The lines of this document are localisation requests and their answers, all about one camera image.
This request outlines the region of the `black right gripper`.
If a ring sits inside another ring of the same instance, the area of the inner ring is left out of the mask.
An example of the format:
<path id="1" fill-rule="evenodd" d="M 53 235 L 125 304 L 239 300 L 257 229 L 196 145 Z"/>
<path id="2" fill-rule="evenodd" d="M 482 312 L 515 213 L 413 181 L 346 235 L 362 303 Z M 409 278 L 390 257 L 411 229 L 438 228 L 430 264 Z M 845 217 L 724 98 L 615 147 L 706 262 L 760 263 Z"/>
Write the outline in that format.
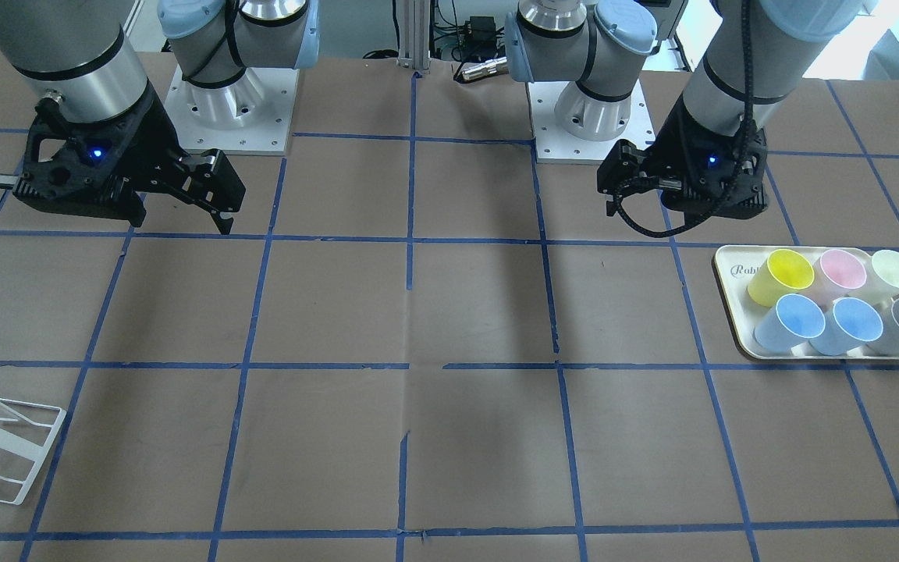
<path id="1" fill-rule="evenodd" d="M 75 123 L 61 113 L 57 94 L 37 103 L 15 199 L 40 212 L 142 225 L 140 192 L 164 193 L 211 216 L 231 234 L 246 188 L 228 154 L 185 153 L 152 84 L 124 113 Z"/>

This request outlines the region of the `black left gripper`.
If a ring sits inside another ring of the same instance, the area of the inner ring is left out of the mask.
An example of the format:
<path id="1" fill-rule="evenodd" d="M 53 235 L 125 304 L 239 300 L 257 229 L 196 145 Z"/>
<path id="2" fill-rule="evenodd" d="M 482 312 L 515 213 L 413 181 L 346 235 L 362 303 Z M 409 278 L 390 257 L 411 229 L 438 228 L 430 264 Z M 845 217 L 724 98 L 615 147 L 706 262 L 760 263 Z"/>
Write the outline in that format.
<path id="1" fill-rule="evenodd" d="M 763 213 L 770 203 L 764 186 L 765 134 L 760 130 L 750 139 L 739 179 L 734 181 L 739 139 L 738 133 L 727 137 L 705 128 L 678 99 L 648 149 L 648 174 L 659 177 L 663 187 L 679 184 L 677 190 L 663 190 L 663 206 L 684 213 L 686 219 L 698 219 L 731 190 L 713 217 L 752 219 Z"/>

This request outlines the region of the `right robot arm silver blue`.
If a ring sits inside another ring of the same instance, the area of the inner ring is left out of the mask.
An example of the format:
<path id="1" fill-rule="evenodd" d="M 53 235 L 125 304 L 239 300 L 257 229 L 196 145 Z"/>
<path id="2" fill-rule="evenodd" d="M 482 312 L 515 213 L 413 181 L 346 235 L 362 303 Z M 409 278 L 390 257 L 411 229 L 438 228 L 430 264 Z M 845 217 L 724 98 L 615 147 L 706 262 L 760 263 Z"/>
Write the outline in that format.
<path id="1" fill-rule="evenodd" d="M 275 123 L 258 72 L 314 66 L 315 1 L 161 1 L 192 123 L 243 130 Z M 0 189 L 51 214 L 139 227 L 143 193 L 167 194 L 231 232 L 246 189 L 227 154 L 179 142 L 118 19 L 94 1 L 0 1 L 0 50 L 38 95 L 15 175 Z"/>

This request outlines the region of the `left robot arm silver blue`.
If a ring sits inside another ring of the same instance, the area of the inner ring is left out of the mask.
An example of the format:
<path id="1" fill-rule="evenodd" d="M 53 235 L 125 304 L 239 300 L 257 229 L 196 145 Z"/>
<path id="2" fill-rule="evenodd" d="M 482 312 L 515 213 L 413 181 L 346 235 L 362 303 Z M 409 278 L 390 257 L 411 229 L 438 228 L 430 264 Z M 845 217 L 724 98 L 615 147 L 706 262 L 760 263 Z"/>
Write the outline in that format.
<path id="1" fill-rule="evenodd" d="M 511 78 L 563 82 L 556 117 L 570 134 L 615 140 L 596 175 L 606 214 L 635 229 L 624 202 L 656 190 L 691 229 L 752 219 L 769 205 L 765 126 L 858 1 L 715 1 L 721 23 L 652 145 L 618 139 L 631 93 L 659 36 L 635 1 L 521 1 L 504 25 Z"/>

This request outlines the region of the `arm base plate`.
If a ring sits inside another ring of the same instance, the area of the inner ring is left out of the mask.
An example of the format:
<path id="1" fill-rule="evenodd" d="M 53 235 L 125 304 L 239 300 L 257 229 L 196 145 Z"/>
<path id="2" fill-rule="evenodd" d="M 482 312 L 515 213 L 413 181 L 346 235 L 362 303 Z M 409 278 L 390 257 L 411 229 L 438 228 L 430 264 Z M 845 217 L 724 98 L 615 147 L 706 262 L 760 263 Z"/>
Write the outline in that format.
<path id="1" fill-rule="evenodd" d="M 204 89 L 176 68 L 164 107 L 190 153 L 284 156 L 299 78 L 297 69 L 249 68 L 235 84 Z"/>
<path id="2" fill-rule="evenodd" d="M 528 83 L 536 160 L 547 164 L 600 164 L 617 140 L 640 150 L 654 143 L 654 126 L 639 82 L 617 102 L 584 96 L 567 82 Z"/>

